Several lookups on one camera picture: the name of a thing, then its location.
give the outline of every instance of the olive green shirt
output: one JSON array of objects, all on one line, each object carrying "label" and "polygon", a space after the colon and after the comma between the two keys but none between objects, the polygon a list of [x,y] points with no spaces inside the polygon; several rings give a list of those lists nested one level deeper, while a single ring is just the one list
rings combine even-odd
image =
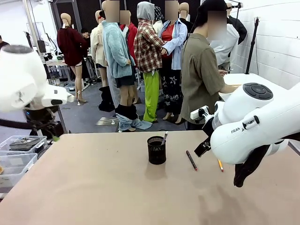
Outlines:
[{"label": "olive green shirt", "polygon": [[225,82],[218,71],[217,58],[206,38],[200,34],[191,34],[182,49],[182,93],[181,116],[190,123],[192,111],[208,106],[214,113],[215,103],[219,100],[219,91]]}]

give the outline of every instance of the neon green pants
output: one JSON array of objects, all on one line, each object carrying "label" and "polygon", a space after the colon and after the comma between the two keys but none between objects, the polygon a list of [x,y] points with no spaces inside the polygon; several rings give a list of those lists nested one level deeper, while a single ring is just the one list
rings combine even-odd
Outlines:
[{"label": "neon green pants", "polygon": [[144,121],[153,122],[156,119],[156,109],[158,107],[159,96],[159,74],[155,71],[143,73],[145,82],[145,103],[146,111],[144,114]]}]

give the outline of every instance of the hand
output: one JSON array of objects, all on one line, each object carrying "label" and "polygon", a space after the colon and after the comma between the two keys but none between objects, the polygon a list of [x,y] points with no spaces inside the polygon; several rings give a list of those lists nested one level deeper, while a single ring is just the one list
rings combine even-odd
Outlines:
[{"label": "hand", "polygon": [[165,49],[165,48],[162,48],[161,49],[161,54],[162,55],[166,55],[168,53],[168,51]]},{"label": "hand", "polygon": [[227,71],[222,70],[222,69],[219,69],[219,73],[220,73],[221,76],[225,76],[226,74],[228,74]]}]

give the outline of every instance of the pen holder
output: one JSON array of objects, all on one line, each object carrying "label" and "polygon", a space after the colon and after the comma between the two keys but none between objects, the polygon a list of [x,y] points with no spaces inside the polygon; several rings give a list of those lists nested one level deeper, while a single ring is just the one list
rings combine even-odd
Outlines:
[{"label": "pen holder", "polygon": [[166,161],[165,144],[162,145],[163,137],[154,136],[147,140],[149,162],[154,165],[163,164]]}]

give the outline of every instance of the blue fleece jacket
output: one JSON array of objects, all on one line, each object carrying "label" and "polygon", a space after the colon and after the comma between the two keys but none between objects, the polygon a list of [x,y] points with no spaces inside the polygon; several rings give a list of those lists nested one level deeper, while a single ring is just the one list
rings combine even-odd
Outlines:
[{"label": "blue fleece jacket", "polygon": [[132,75],[131,64],[135,65],[132,57],[129,57],[125,36],[116,22],[102,21],[103,25],[103,48],[109,70],[114,78]]}]

